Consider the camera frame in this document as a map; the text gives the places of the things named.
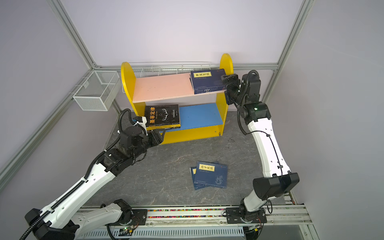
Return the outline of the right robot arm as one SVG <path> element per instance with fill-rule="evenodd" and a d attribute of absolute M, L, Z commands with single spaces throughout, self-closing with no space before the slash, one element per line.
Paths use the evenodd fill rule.
<path fill-rule="evenodd" d="M 296 186 L 300 177 L 286 163 L 273 131 L 271 113 L 267 104 L 260 100 L 261 80 L 256 70 L 239 78 L 237 74 L 221 77 L 226 85 L 225 97 L 228 105 L 237 109 L 237 121 L 241 132 L 255 140 L 263 167 L 263 177 L 253 180 L 253 190 L 241 200 L 237 213 L 226 212 L 243 223 L 265 222 L 267 207 L 273 211 L 271 200 L 287 194 Z"/>

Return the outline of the navy book large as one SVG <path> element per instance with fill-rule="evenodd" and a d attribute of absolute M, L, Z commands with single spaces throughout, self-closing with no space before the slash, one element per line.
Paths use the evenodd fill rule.
<path fill-rule="evenodd" d="M 226 74 L 224 69 L 191 71 L 190 81 L 194 91 L 202 90 L 225 90 L 226 85 L 222 81 L 222 76 Z"/>

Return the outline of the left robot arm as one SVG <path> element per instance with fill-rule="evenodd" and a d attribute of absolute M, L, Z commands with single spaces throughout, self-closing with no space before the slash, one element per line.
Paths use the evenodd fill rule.
<path fill-rule="evenodd" d="M 104 185 L 139 162 L 139 156 L 145 157 L 149 148 L 162 144 L 165 134 L 164 129 L 147 132 L 140 125 L 120 129 L 119 137 L 91 162 L 76 184 L 51 204 L 25 215 L 29 227 L 21 239 L 33 233 L 38 240 L 75 240 L 104 225 L 130 224 L 135 216 L 122 199 L 85 215 L 77 212 Z"/>

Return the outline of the yellow cartoon boy book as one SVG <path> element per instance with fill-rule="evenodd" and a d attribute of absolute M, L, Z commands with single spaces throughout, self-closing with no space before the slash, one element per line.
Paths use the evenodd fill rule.
<path fill-rule="evenodd" d="M 167 124 L 167 125 L 146 125 L 147 130 L 173 130 L 173 129 L 179 129 L 181 127 L 181 124 Z"/>

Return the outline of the black yellow title book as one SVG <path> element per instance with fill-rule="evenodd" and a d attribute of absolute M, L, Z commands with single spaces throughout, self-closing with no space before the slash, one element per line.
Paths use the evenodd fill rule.
<path fill-rule="evenodd" d="M 181 124 L 179 105 L 146 106 L 146 125 Z"/>

